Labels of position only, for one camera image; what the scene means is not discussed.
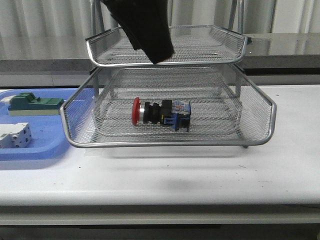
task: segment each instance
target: white curtain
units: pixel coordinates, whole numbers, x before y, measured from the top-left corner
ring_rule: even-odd
[[[244,0],[244,33],[320,32],[320,0]],[[228,27],[232,0],[168,0],[170,25]],[[102,4],[105,29],[110,14]],[[237,17],[233,30],[237,30]],[[90,36],[89,0],[0,0],[1,37]]]

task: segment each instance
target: blue plastic tray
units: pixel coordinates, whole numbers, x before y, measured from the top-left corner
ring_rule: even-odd
[[[24,92],[32,92],[41,98],[67,100],[76,88],[15,89],[0,93],[0,99]],[[0,148],[0,160],[47,159],[63,154],[68,143],[60,115],[10,116],[8,105],[0,102],[0,124],[30,123],[32,141],[26,148]]]

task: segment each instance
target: green electrical component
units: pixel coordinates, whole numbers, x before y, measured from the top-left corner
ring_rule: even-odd
[[[59,115],[63,103],[63,98],[40,98],[23,92],[11,98],[8,110],[11,116]]]

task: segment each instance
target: metal mesh desk organizer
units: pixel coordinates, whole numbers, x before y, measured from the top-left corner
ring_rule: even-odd
[[[152,64],[120,27],[87,40],[99,66],[61,107],[69,142],[80,148],[252,146],[274,132],[276,104],[234,64],[247,37],[216,26],[170,27],[175,55]],[[190,103],[188,131],[132,124],[133,100]]]

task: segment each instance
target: white terminal block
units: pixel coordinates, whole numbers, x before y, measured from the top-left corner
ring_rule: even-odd
[[[26,148],[31,140],[28,122],[0,124],[0,149]]]

